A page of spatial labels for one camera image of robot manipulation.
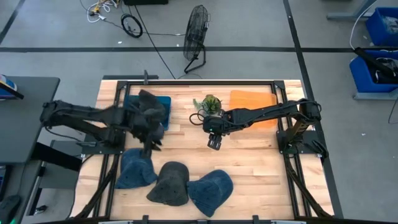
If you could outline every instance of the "blue bin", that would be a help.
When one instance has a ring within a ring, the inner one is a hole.
[[[375,58],[386,57],[398,60],[398,52],[386,52],[380,50],[367,50],[366,53]],[[356,89],[360,93],[389,93],[398,88],[398,84],[377,84],[372,80],[368,65],[361,57],[356,57],[350,64],[351,73],[355,81]]]
[[[137,95],[131,95],[127,100],[124,100],[124,106],[127,106],[128,100],[132,99],[135,100],[138,98]],[[172,106],[172,99],[169,96],[156,96],[157,100],[159,100],[160,103],[163,104],[164,108],[166,109],[166,119],[162,122],[162,125],[164,127],[164,130],[167,131],[169,129],[169,123],[170,123],[170,112],[171,112],[171,106]]]
[[[391,34],[387,31],[383,23],[382,16],[398,18],[398,8],[396,7],[378,7],[373,15],[366,21],[369,35],[374,45],[398,46],[398,34]]]

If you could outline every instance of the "wooden tabletop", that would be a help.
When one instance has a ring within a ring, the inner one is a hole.
[[[104,108],[113,104],[116,84],[117,80],[101,82],[97,107]],[[289,100],[303,98],[300,80],[286,80],[285,85]],[[215,151],[207,147],[208,134],[203,132],[201,126],[194,126],[188,120],[196,112],[192,103],[194,98],[201,100],[207,94],[213,94],[222,100],[223,109],[228,110],[232,90],[271,93],[269,86],[148,85],[132,86],[131,94],[137,95],[140,90],[147,90],[156,96],[170,96],[172,99],[170,127],[162,140],[162,151],[152,154],[157,174],[168,161],[185,164],[190,172],[190,180],[198,180],[215,169],[226,171],[233,180],[234,190],[230,198],[211,217],[213,220],[250,220],[253,215],[259,215],[262,220],[293,218],[284,160],[279,154],[275,136],[277,126],[231,133],[223,137],[221,149]],[[142,144],[127,134],[126,149],[132,147],[142,147]],[[300,158],[308,190],[326,212],[333,214],[320,159],[314,154],[302,154]],[[94,194],[102,160],[103,156],[93,156],[81,168],[72,216],[80,212]],[[143,215],[149,215],[150,220],[209,219],[192,201],[179,207],[149,201],[146,195],[154,185],[155,183],[129,190],[116,189],[111,219],[140,220]],[[296,187],[300,214],[304,215],[299,192]],[[100,214],[104,214],[106,195],[107,190],[103,195]]]

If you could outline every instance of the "concrete floor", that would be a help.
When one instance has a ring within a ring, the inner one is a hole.
[[[85,7],[95,0],[82,0]],[[352,11],[360,0],[290,0],[302,47],[348,48],[353,22],[328,21],[327,12]],[[203,4],[211,14],[207,47],[294,47],[282,0],[170,0],[165,6],[138,6],[149,32],[184,33],[192,8]],[[6,26],[18,1],[0,1],[0,30]],[[379,0],[378,6],[398,6]],[[119,24],[120,9],[105,16]],[[156,46],[183,45],[183,37],[153,36]],[[353,43],[370,46],[363,22]],[[152,47],[144,34],[133,39],[104,22],[90,24],[78,0],[26,0],[8,30],[6,47]],[[181,52],[161,52],[176,77],[187,61]],[[195,73],[203,78],[301,79],[295,52],[211,51],[207,64]],[[391,101],[354,101],[356,91],[349,70],[352,53],[304,53],[315,99],[322,104],[322,125],[330,152],[338,195],[345,218],[398,222],[398,126],[387,118]],[[95,105],[103,75],[139,75],[146,69],[161,79],[170,73],[156,52],[0,53],[0,73],[19,76],[59,77],[56,99],[78,105]],[[56,131],[80,139],[76,131]],[[45,131],[39,141],[61,139]],[[26,217],[24,223],[64,219],[72,204],[71,190],[44,190],[39,205],[49,209]]]

